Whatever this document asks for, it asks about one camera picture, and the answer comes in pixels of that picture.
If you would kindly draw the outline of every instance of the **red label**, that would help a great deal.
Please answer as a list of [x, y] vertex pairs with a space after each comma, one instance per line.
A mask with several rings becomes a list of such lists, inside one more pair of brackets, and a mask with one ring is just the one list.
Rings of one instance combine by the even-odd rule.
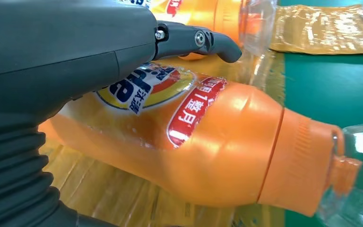
[[189, 139], [208, 107], [226, 84], [225, 79], [206, 78], [183, 100], [171, 118], [166, 132], [169, 141], [176, 148]]
[[166, 13], [172, 15], [176, 15], [177, 11], [179, 10], [180, 4], [182, 0], [169, 0], [168, 6], [166, 7]]

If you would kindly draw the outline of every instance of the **bottle body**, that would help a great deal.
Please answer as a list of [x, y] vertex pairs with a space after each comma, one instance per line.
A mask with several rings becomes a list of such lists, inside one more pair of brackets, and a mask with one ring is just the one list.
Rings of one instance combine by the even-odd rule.
[[[144, 80], [149, 94], [133, 84], [128, 100], [131, 78], [87, 94], [40, 129], [188, 201], [256, 202], [283, 108], [251, 86], [152, 63], [137, 70], [163, 80]], [[144, 107], [132, 109], [138, 95]]]
[[338, 127], [255, 87], [154, 63], [66, 104], [40, 130], [195, 204], [257, 202], [309, 216], [332, 148], [344, 147]]
[[331, 186], [323, 195], [317, 216], [328, 227], [363, 226], [363, 125], [346, 127], [343, 132], [344, 155], [355, 166], [345, 168], [340, 179], [351, 187]]

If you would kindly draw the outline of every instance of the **orange bottle cap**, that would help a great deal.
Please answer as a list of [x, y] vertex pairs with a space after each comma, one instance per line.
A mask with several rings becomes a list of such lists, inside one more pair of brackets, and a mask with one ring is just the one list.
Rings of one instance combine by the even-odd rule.
[[333, 170], [333, 158], [343, 153], [340, 128], [285, 109], [258, 203], [312, 216], [330, 184], [330, 176], [339, 179], [338, 171]]

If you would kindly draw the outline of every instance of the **plastic film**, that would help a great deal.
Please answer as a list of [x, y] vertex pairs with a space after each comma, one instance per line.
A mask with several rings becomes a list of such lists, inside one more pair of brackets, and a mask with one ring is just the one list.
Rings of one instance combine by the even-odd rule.
[[363, 6], [279, 7], [270, 48], [309, 54], [363, 53]]

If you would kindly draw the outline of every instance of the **logo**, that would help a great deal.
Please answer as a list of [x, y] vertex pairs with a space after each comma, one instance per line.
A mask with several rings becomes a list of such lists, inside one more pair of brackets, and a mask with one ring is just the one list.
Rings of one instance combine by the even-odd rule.
[[182, 94], [190, 88], [193, 80], [193, 74], [182, 78], [175, 68], [146, 63], [97, 94], [112, 107], [140, 115], [144, 108], [159, 105]]
[[169, 141], [175, 148], [189, 139], [196, 125], [215, 101], [227, 81], [209, 77], [200, 82], [184, 99], [171, 118], [166, 130]]
[[148, 9], [151, 6], [151, 0], [117, 0], [117, 1], [121, 2], [123, 4], [144, 6], [144, 7], [148, 8]]
[[181, 3], [182, 0], [169, 0], [168, 5], [166, 6], [166, 13], [174, 17], [179, 10]]

